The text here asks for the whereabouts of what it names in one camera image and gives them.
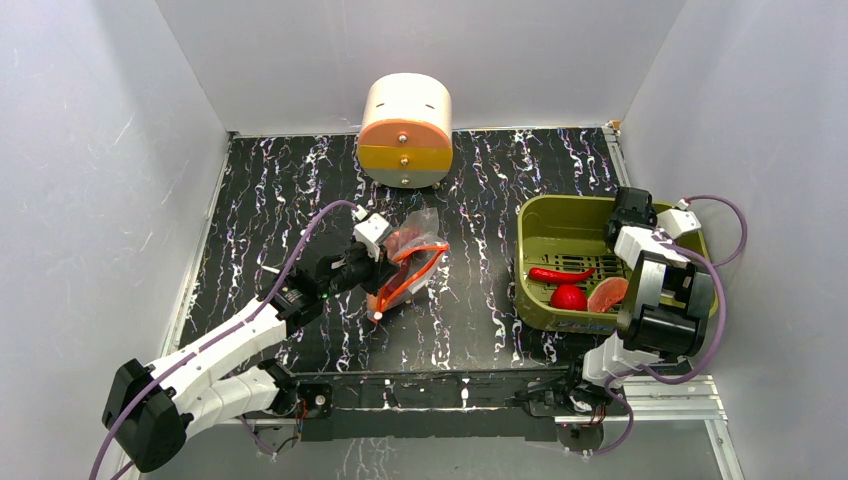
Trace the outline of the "clear zip top bag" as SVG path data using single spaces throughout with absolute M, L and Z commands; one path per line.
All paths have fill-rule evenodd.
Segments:
M 420 229 L 420 235 L 407 243 L 394 260 L 389 259 L 398 271 L 376 294 L 389 295 L 391 298 L 400 295 L 401 301 L 395 307 L 410 301 L 427 285 L 435 274 L 442 256 L 450 249 L 448 241 L 439 234 L 440 216 L 435 207 L 411 212 L 399 227 L 417 227 Z M 373 314 L 368 312 L 368 318 L 373 323 L 378 323 L 387 312 L 377 311 Z

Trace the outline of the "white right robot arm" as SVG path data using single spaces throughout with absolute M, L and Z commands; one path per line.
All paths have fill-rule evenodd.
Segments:
M 631 273 L 616 331 L 585 354 L 580 376 L 563 387 L 571 411 L 587 414 L 609 404 L 607 392 L 619 389 L 630 371 L 700 351 L 714 282 L 705 267 L 673 248 L 677 239 L 700 229 L 685 202 L 658 211 L 648 191 L 618 191 L 603 238 Z

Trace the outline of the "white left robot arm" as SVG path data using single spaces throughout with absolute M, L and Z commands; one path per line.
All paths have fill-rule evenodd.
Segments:
M 168 463 L 195 434 L 245 413 L 294 411 L 297 383 L 281 367 L 233 370 L 320 316 L 330 297 L 356 288 L 375 294 L 398 272 L 385 247 L 354 242 L 313 271 L 274 269 L 273 283 L 212 332 L 144 365 L 131 359 L 112 381 L 102 423 L 141 473 Z

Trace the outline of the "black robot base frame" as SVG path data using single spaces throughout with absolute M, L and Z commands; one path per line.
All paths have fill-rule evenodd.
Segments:
M 272 439 L 289 426 L 305 442 L 367 437 L 522 438 L 594 448 L 604 438 L 599 408 L 569 396 L 579 377 L 554 369 L 356 372 L 296 375 L 298 406 L 250 413 Z

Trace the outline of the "olive green plastic basket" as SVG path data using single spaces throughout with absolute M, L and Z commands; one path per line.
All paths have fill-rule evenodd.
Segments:
M 605 242 L 604 228 L 612 212 L 613 198 L 580 197 L 571 195 L 542 195 L 524 203 L 519 211 L 514 277 L 514 305 L 519 319 L 527 326 L 549 332 L 611 335 L 617 328 L 619 306 L 606 313 L 559 310 L 551 308 L 549 300 L 556 285 L 530 280 L 533 267 L 579 272 L 594 268 L 595 273 L 577 286 L 588 295 L 598 283 L 610 277 L 630 278 L 631 267 L 611 250 Z M 655 202 L 657 214 L 671 209 L 683 210 L 683 205 Z M 709 258 L 704 235 L 698 231 L 675 240 L 681 247 Z M 661 305 L 679 310 L 696 332 L 705 335 L 710 317 L 717 313 L 718 302 L 713 297 L 709 310 L 703 302 L 695 311 L 684 313 L 683 295 L 664 297 Z

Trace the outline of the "red toy chili pepper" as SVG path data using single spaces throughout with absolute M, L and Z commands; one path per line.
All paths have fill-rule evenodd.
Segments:
M 533 267 L 527 277 L 535 282 L 551 284 L 551 285 L 574 285 L 586 281 L 595 273 L 594 268 L 589 268 L 584 271 L 559 271 L 550 270 L 541 267 Z

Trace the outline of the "purple toy grape bunch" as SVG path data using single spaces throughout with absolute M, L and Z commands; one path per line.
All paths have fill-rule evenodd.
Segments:
M 394 260 L 395 257 L 404 249 L 405 245 L 420 235 L 420 229 L 417 227 L 399 227 L 391 233 L 383 242 L 386 248 L 387 257 Z

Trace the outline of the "red toy apple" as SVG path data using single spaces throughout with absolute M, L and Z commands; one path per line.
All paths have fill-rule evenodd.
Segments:
M 562 284 L 551 294 L 549 305 L 559 310 L 586 311 L 588 300 L 578 286 Z

